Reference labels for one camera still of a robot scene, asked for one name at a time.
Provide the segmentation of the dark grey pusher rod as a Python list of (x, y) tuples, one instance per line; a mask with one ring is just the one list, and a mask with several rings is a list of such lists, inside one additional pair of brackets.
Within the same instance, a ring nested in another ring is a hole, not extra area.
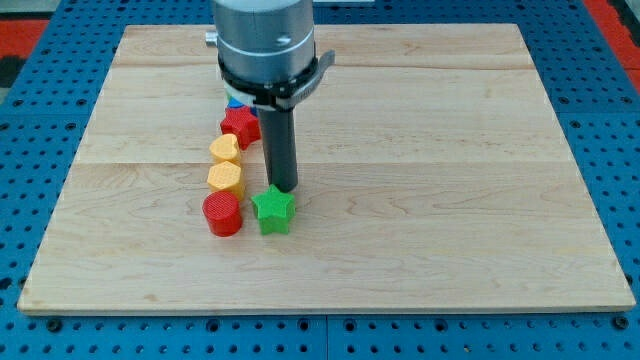
[(294, 113), (258, 109), (257, 114), (268, 182), (288, 193), (298, 184)]

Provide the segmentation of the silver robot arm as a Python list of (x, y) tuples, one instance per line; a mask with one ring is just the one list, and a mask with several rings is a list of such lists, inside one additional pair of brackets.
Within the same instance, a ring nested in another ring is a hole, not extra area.
[(318, 87), (335, 52), (316, 54), (311, 0), (212, 0), (217, 49), (226, 91), (257, 110), (271, 185), (298, 184), (294, 109)]

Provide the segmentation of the black clamp ring mount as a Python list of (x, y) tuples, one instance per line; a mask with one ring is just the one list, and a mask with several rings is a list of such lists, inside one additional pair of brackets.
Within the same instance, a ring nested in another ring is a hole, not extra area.
[(298, 75), (277, 83), (255, 83), (232, 74), (221, 58), (218, 65), (226, 92), (240, 103), (267, 111), (288, 111), (307, 99), (335, 64), (335, 51), (328, 50)]

